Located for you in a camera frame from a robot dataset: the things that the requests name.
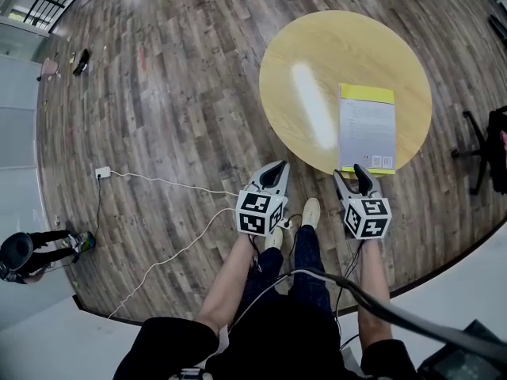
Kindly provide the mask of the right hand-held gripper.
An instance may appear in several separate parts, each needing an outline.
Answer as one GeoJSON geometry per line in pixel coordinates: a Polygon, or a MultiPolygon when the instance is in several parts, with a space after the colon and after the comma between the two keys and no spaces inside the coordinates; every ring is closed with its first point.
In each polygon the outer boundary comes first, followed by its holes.
{"type": "Polygon", "coordinates": [[[359,191],[350,187],[341,172],[334,170],[337,197],[345,209],[345,228],[357,240],[383,239],[392,219],[388,199],[382,198],[378,180],[366,168],[359,164],[353,168],[359,191]]]}

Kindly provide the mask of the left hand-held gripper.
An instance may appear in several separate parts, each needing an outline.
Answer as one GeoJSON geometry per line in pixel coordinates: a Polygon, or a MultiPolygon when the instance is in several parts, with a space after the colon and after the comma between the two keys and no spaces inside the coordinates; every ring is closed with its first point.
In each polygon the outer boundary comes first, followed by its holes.
{"type": "Polygon", "coordinates": [[[290,168],[288,161],[275,161],[252,175],[236,203],[238,232],[266,237],[282,221],[290,168]]]}

